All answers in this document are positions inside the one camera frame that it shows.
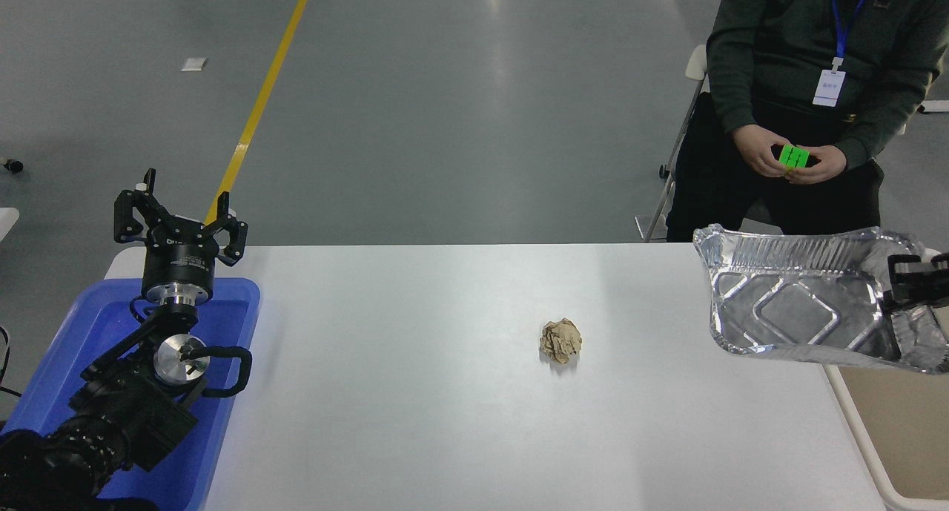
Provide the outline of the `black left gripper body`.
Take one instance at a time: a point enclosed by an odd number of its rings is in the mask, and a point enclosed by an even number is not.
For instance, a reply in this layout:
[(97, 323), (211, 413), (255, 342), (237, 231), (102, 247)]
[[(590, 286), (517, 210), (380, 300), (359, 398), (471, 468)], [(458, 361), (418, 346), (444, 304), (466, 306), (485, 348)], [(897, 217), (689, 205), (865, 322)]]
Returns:
[(142, 292), (171, 283), (189, 284), (214, 291), (214, 269), (219, 246), (207, 237), (200, 222), (156, 225), (147, 231)]

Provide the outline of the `person's left hand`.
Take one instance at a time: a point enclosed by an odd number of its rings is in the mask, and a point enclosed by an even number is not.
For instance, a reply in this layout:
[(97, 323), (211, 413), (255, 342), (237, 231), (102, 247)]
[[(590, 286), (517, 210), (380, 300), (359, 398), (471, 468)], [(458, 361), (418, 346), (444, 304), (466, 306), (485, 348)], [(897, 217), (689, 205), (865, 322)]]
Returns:
[(793, 185), (816, 185), (834, 179), (847, 169), (845, 155), (834, 145), (804, 146), (798, 148), (809, 152), (813, 166), (787, 170), (785, 179)]

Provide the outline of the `person's right hand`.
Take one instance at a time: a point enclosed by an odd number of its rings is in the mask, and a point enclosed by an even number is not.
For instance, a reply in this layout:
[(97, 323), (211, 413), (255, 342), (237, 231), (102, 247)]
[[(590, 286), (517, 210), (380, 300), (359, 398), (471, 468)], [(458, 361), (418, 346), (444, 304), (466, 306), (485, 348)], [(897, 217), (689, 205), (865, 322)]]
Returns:
[(773, 156), (772, 149), (783, 148), (789, 140), (760, 125), (742, 125), (729, 135), (750, 170), (768, 179), (785, 177), (787, 166)]

